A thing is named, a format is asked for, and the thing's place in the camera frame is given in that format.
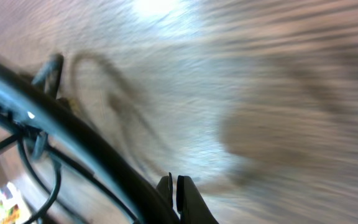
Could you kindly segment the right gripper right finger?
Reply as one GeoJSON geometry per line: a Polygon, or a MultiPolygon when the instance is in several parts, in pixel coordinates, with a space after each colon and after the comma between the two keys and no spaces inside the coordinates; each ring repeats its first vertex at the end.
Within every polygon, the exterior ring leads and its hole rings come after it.
{"type": "Polygon", "coordinates": [[[181,224],[218,224],[190,176],[178,176],[176,203],[181,224]]]}

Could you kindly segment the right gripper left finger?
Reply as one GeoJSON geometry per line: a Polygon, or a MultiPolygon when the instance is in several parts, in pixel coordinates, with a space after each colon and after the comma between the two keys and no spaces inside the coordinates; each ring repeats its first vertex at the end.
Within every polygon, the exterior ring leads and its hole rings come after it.
{"type": "Polygon", "coordinates": [[[170,172],[160,179],[156,190],[165,199],[170,208],[173,208],[173,178],[170,172]]]}

